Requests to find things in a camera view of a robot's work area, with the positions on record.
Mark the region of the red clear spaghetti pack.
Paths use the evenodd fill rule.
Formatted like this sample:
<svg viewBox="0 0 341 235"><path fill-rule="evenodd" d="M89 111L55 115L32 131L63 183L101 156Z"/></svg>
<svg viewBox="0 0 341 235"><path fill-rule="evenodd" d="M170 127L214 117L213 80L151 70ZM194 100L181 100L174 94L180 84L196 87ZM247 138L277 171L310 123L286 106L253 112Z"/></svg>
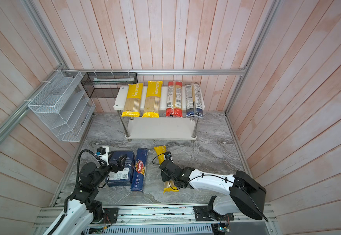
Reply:
<svg viewBox="0 0 341 235"><path fill-rule="evenodd" d="M182 83L170 81L167 91L166 117L181 118L182 116Z"/></svg>

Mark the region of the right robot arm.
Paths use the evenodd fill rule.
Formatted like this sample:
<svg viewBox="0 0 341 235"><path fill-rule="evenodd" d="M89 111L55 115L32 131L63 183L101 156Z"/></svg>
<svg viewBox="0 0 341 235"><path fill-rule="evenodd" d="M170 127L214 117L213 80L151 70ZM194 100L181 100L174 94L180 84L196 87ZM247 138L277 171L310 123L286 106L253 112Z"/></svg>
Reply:
<svg viewBox="0 0 341 235"><path fill-rule="evenodd" d="M203 189L223 194L212 196L207 206L194 207L201 221L221 220L235 212L254 220L267 220L263 213L266 189L244 171L238 170L234 175L219 175L192 167L181 168L171 159L164 160L159 169L163 181L172 181L177 189Z"/></svg>

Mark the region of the wide blue Barilla pasta box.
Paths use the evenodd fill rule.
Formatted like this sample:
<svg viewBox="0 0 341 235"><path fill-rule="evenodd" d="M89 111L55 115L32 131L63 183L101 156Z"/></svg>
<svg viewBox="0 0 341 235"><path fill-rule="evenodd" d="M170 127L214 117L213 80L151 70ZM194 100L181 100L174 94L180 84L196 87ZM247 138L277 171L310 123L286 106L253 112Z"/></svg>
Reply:
<svg viewBox="0 0 341 235"><path fill-rule="evenodd" d="M120 157L126 155L124 169L117 173L110 172L107 185L109 187L130 186L134 173L135 154L133 151L115 151L109 163L117 163Z"/></svg>

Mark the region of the narrow blue Barilla spaghetti box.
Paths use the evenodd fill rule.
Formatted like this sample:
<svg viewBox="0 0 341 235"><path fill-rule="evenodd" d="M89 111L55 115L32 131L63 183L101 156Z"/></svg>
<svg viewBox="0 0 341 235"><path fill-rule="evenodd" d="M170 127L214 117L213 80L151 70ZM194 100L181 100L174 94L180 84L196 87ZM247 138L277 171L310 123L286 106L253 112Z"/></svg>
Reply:
<svg viewBox="0 0 341 235"><path fill-rule="evenodd" d="M134 173L130 190L132 192L142 192L147 167L148 149L138 148L134 163Z"/></svg>

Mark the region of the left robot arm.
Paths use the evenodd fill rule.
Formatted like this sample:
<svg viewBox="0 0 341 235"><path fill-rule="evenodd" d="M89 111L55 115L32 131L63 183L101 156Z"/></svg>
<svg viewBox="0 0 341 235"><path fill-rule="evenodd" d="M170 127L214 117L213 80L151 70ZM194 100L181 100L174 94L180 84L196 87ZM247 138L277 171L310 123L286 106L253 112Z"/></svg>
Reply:
<svg viewBox="0 0 341 235"><path fill-rule="evenodd" d="M80 167L80 159L84 152L91 154L100 166L87 163ZM124 169L127 155L124 154L118 160L112 161L113 154L113 151L106 152L103 147L99 148L97 153L89 149L79 153L74 191L65 198L63 211L44 234L82 235L91 223L98 224L103 221L109 226L113 225L117 217L110 217L110 213L104 211L102 202L95 199L100 184L107 181L109 173L117 173Z"/></svg>

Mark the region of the blue clear spaghetti pack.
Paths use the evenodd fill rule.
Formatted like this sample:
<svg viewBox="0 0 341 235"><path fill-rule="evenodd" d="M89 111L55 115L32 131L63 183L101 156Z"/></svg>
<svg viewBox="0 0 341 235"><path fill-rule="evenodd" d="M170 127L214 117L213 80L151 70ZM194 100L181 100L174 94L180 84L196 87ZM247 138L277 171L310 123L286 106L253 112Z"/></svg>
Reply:
<svg viewBox="0 0 341 235"><path fill-rule="evenodd" d="M203 118L202 94L198 83L188 84L186 89L186 116Z"/></svg>

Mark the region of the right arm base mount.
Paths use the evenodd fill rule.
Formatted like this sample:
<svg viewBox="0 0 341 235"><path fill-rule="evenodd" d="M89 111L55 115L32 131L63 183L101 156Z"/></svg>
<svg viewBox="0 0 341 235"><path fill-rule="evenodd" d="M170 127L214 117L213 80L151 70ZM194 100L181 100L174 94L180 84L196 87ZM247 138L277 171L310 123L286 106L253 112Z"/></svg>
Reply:
<svg viewBox="0 0 341 235"><path fill-rule="evenodd" d="M193 211L196 221L233 221L234 214L228 213L225 215L220 215L213 211L209 206L193 206Z"/></svg>

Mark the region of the yellow Pastatime spaghetti pack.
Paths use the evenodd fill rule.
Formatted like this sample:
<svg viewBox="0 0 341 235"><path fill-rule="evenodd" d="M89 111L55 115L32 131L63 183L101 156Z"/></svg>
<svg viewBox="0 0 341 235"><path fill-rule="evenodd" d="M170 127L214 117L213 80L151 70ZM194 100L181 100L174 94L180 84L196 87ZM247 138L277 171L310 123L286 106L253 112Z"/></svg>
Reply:
<svg viewBox="0 0 341 235"><path fill-rule="evenodd" d="M158 146L154 147L154 150L157 154L157 156L152 160L152 163L154 163L154 160L158 160L158 164L160 165L165 159L166 159L166 146ZM164 181L164 190L163 193L166 192L178 192L179 189L175 186L174 182L172 180Z"/></svg>
<svg viewBox="0 0 341 235"><path fill-rule="evenodd" d="M149 81L143 118L159 118L162 81Z"/></svg>
<svg viewBox="0 0 341 235"><path fill-rule="evenodd" d="M142 83L129 84L124 109L121 115L122 117L136 118L141 115L140 105L142 91L143 91Z"/></svg>

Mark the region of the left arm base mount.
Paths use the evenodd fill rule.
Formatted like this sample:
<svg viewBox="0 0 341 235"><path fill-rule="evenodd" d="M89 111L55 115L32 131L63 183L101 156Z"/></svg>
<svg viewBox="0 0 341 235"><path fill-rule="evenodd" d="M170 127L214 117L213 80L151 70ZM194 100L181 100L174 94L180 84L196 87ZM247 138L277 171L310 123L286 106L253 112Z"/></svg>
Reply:
<svg viewBox="0 0 341 235"><path fill-rule="evenodd" d="M92 223L117 223L118 218L118 208L98 208L92 212L93 220Z"/></svg>

